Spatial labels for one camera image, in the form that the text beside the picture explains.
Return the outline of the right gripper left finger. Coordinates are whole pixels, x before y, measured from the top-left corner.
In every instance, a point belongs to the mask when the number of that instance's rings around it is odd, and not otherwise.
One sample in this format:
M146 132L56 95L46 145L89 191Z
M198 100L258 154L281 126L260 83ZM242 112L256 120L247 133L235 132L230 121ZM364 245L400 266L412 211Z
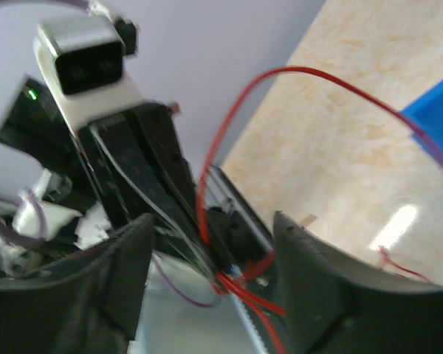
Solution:
M0 279L0 353L126 353L153 247L144 214L93 247Z

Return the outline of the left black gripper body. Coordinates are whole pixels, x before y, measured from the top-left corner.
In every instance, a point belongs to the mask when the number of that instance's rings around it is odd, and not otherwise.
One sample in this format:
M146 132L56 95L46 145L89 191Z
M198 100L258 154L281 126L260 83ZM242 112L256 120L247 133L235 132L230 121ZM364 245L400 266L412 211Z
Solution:
M145 156L151 168L157 173L161 185L185 212L185 160L172 120L173 111L158 102L142 103L120 112L127 111L137 116L137 122L144 135L142 141L145 146ZM157 225L171 229L133 191L109 159L103 155L103 151L92 137L89 124L78 131L76 145L79 147L81 161L97 199L103 205L112 226L119 228L141 214L151 213L156 218Z

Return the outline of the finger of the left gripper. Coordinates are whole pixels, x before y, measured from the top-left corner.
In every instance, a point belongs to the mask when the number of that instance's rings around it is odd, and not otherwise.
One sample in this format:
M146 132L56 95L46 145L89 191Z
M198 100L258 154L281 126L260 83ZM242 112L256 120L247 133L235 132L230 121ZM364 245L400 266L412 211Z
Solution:
M135 113L120 112L88 125L97 146L112 166L150 208L188 245L193 261L211 283L215 266L199 239L194 222L170 196L145 156L144 135Z

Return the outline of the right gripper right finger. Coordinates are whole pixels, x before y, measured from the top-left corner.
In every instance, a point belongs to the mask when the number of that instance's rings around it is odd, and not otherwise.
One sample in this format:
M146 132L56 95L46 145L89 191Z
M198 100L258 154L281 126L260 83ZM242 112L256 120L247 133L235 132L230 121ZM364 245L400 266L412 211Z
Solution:
M295 353L443 353L443 286L380 271L282 212L273 231Z

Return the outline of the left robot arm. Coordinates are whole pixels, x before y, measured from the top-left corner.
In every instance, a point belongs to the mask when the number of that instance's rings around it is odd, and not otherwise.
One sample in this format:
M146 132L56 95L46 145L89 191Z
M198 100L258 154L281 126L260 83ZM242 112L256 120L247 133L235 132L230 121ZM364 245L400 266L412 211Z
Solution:
M0 143L72 182L59 199L99 201L117 234L152 215L166 242L210 280L215 264L196 228L196 192L168 106L145 102L68 132L49 89L28 77L0 124Z

